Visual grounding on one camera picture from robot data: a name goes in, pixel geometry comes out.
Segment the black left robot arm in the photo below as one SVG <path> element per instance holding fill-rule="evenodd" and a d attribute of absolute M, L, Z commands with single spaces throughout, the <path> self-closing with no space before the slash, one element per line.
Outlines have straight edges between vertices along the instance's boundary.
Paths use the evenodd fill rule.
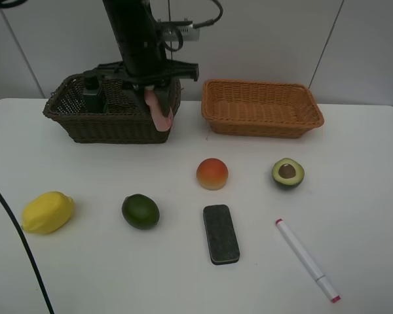
<path fill-rule="evenodd" d="M 158 22 L 148 1 L 103 4 L 122 60 L 100 64 L 82 74 L 87 112 L 104 113 L 109 92 L 103 82 L 115 79 L 145 114 L 171 117 L 180 95 L 174 91 L 177 80 L 198 80 L 199 72 L 195 63 L 168 59 L 166 53 L 175 51 L 169 42 L 177 42 L 180 50 L 184 41 L 198 40 L 201 24 L 190 20 Z"/>

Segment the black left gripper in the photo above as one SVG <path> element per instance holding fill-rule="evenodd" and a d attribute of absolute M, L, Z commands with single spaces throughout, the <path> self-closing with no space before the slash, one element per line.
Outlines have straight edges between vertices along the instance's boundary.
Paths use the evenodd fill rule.
<path fill-rule="evenodd" d="M 167 117 L 176 103 L 174 78 L 197 81 L 198 64 L 169 60 L 166 51 L 170 47 L 162 32 L 116 33 L 115 38 L 122 60 L 99 64 L 85 71 L 84 79 L 91 84 L 105 77 L 123 80 L 122 91 L 143 114 L 149 114 L 150 110 L 142 86 L 155 85 L 162 115 Z"/>

